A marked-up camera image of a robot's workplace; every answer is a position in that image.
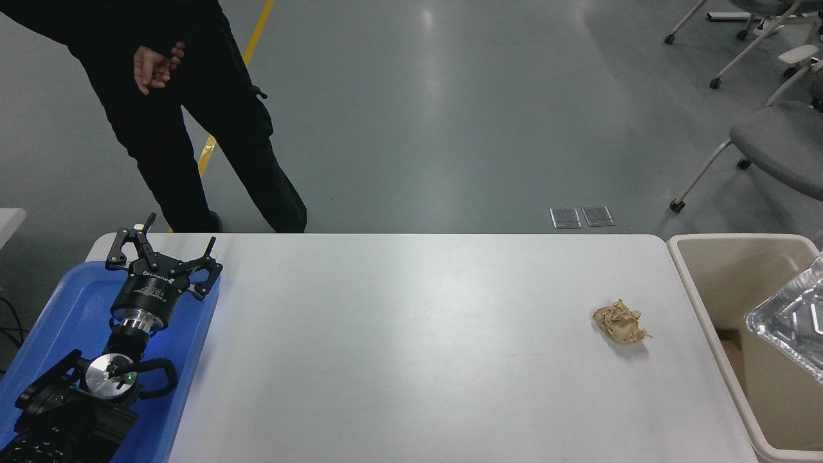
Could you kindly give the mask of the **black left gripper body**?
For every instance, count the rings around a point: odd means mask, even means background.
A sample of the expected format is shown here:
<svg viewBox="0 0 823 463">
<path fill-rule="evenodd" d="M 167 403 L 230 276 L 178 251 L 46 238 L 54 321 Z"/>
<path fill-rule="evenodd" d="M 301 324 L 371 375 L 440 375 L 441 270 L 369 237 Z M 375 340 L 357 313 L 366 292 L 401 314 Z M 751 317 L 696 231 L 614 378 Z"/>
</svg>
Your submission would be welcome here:
<svg viewBox="0 0 823 463">
<path fill-rule="evenodd" d="M 111 270 L 126 270 L 126 281 L 114 299 L 111 316 L 117 322 L 138 318 L 138 313 L 150 314 L 153 325 L 168 325 L 176 305 L 188 288 L 188 277 L 183 276 L 183 262 L 172 257 L 161 257 L 156 267 L 147 260 L 132 261 L 112 257 Z"/>
</svg>

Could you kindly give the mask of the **person's hand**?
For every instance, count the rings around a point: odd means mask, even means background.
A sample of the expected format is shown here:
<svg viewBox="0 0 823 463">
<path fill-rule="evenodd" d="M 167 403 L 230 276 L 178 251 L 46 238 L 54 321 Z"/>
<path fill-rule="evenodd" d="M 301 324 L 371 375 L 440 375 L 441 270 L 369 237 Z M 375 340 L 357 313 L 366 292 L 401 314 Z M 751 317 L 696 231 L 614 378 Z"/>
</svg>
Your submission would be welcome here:
<svg viewBox="0 0 823 463">
<path fill-rule="evenodd" d="M 146 46 L 141 45 L 133 56 L 133 78 L 138 90 L 148 96 L 152 89 L 167 87 L 171 73 L 181 64 L 185 56 L 185 42 L 177 42 L 170 49 L 167 57 Z"/>
</svg>

